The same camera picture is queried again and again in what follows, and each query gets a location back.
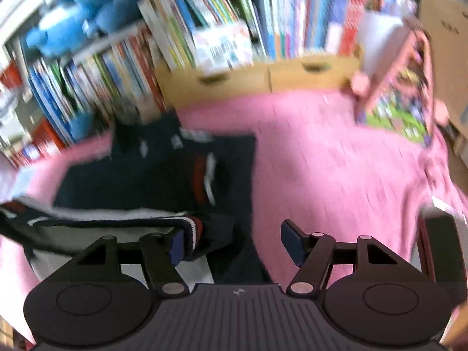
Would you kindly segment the navy white zip jacket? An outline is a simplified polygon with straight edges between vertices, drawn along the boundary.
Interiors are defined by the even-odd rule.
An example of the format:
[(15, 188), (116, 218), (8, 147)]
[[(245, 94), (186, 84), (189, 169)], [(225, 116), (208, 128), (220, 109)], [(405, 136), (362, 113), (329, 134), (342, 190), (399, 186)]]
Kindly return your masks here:
[[(146, 126), (117, 124), (110, 155), (72, 165), (53, 205), (70, 209), (150, 208), (228, 217), (208, 227), (208, 254), (218, 283), (263, 283), (270, 277), (252, 240), (252, 169), (256, 137), (182, 128), (176, 112)], [(227, 239), (224, 245), (219, 244)]]

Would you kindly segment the pink bunny print towel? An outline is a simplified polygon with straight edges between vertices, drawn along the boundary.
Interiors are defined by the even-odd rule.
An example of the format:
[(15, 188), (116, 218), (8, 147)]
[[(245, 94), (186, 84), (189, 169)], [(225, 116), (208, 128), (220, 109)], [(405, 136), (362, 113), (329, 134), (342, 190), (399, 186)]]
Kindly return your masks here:
[(340, 241), (373, 235), (409, 258), (424, 206), (467, 213), (467, 193), (450, 178), (440, 133), (424, 148), (356, 124), (353, 111), (347, 94), (305, 91), (228, 99), (178, 113), (187, 133), (255, 135), (253, 239), (275, 282), (286, 284), (295, 270), (280, 247), (283, 219)]

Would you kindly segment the red plastic crate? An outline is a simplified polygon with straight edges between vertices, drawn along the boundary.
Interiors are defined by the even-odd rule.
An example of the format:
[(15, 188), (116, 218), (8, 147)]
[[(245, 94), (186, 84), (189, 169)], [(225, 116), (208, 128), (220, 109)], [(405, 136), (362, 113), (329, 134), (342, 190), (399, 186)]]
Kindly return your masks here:
[(43, 159), (49, 159), (59, 154), (66, 144), (46, 118), (43, 118), (38, 126), (27, 135), (24, 140), (17, 141), (14, 145), (3, 150), (4, 156), (15, 169), (29, 166)]

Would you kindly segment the blue plush ball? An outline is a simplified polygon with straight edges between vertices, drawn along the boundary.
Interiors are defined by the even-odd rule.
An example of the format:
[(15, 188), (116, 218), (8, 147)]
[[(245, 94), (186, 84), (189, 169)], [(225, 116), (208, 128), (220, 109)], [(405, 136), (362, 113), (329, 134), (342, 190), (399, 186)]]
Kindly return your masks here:
[(70, 134), (75, 142), (81, 141), (89, 135), (94, 122), (93, 113), (78, 113), (70, 120)]

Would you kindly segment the row of upright books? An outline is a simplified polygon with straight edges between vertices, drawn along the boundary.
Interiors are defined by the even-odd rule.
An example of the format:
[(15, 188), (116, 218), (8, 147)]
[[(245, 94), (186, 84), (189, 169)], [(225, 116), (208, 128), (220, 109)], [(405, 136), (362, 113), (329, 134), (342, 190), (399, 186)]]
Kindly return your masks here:
[(166, 109), (154, 75), (156, 42), (143, 21), (137, 21), (72, 56), (39, 58), (27, 67), (32, 93), (45, 117), (67, 146), (78, 143), (70, 120), (93, 113), (89, 136), (115, 119), (147, 124)]

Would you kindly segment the pink wooden toy shelf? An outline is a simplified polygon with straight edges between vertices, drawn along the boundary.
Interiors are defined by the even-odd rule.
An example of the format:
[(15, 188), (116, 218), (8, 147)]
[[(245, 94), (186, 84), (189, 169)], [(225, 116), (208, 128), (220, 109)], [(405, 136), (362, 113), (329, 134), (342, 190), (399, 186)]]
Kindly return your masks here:
[(448, 123), (447, 106), (434, 98), (431, 38), (417, 18), (405, 18), (386, 42), (373, 75), (351, 77), (355, 120), (429, 146), (435, 127)]

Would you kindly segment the wooden drawer organizer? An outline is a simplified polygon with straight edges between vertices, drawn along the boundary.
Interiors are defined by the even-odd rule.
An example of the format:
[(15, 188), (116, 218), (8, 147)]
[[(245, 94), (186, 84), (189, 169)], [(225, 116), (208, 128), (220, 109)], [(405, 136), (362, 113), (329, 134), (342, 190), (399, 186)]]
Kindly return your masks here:
[(360, 69), (361, 55), (315, 54), (273, 63), (257, 63), (235, 70), (204, 75), (196, 69), (169, 70), (156, 66), (156, 81), (164, 101), (182, 108), (207, 101), (279, 93), (290, 90), (336, 90)]

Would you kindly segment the row of slanted books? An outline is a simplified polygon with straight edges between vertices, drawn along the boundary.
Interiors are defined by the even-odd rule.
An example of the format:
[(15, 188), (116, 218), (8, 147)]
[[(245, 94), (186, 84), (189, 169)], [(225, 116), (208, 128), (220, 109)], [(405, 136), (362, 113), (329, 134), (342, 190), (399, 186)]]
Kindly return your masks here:
[(141, 0), (171, 70), (215, 73), (314, 53), (350, 56), (366, 0)]

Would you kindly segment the blue plush toy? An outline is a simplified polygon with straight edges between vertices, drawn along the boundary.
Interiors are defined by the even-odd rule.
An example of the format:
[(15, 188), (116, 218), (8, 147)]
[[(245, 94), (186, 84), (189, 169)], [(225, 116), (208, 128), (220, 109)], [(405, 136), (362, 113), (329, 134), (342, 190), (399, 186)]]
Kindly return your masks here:
[(85, 47), (141, 18), (138, 0), (51, 0), (51, 10), (25, 36), (25, 45), (47, 58)]

